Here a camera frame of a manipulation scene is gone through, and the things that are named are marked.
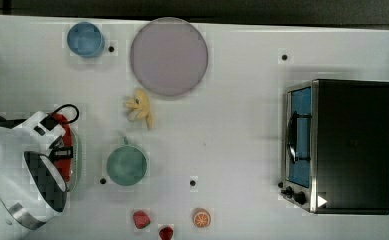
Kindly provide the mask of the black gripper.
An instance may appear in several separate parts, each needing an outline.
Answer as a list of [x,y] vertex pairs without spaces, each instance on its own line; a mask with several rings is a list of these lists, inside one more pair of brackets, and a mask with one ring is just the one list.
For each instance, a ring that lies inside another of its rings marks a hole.
[[51,161],[71,159],[73,157],[73,145],[66,144],[63,138],[60,137],[50,146],[48,157]]

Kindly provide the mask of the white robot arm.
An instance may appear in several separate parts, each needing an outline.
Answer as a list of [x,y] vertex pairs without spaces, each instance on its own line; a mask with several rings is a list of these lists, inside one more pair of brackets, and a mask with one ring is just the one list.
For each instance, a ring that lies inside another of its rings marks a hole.
[[49,158],[64,134],[0,127],[0,240],[22,240],[65,210],[67,184]]

